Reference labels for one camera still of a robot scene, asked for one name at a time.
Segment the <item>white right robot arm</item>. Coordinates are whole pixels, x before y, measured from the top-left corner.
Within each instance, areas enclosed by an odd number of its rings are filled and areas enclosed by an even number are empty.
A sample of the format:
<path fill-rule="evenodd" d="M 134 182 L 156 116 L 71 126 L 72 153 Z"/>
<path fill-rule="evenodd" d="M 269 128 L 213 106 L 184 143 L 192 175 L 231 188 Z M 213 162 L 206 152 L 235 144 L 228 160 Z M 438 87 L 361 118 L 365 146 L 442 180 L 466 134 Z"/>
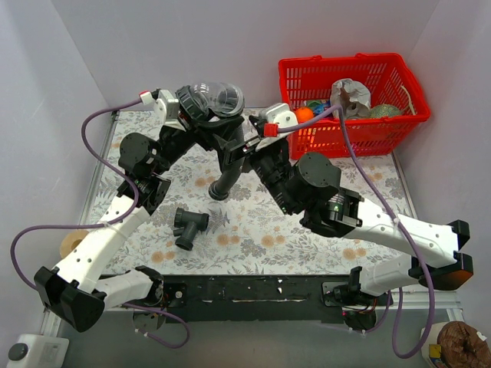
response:
<path fill-rule="evenodd" d="M 302 214 L 300 223 L 326 238 L 373 242 L 401 256 L 370 267 L 356 267 L 348 281 L 325 292 L 338 305 L 366 304 L 386 291 L 420 284 L 455 291 L 473 276 L 473 259 L 462 253 L 470 239 L 467 222 L 447 225 L 422 222 L 388 211 L 358 192 L 341 186 L 341 170 L 320 153 L 304 154 L 291 164 L 284 139 L 261 147 L 259 138 L 240 143 L 219 140 L 223 166 L 244 160 L 287 215 Z"/>

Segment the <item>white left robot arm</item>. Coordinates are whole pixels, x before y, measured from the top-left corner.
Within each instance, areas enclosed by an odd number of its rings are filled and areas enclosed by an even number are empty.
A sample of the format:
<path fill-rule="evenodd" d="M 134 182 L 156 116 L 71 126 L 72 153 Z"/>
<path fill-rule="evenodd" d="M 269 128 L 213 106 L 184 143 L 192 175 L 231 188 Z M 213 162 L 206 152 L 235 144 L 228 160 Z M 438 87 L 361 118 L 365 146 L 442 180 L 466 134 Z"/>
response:
<path fill-rule="evenodd" d="M 147 266 L 111 278 L 101 275 L 164 200 L 171 182 L 161 174 L 195 144 L 224 153 L 227 143 L 243 139 L 240 113 L 230 117 L 206 113 L 198 119 L 179 113 L 177 121 L 180 129 L 163 126 L 156 140 L 142 133 L 123 138 L 114 172 L 124 180 L 106 213 L 86 227 L 86 235 L 65 258 L 53 268 L 40 268 L 34 276 L 46 308 L 78 332 L 92 328 L 106 310 L 130 301 L 143 307 L 162 305 L 163 276 Z"/>

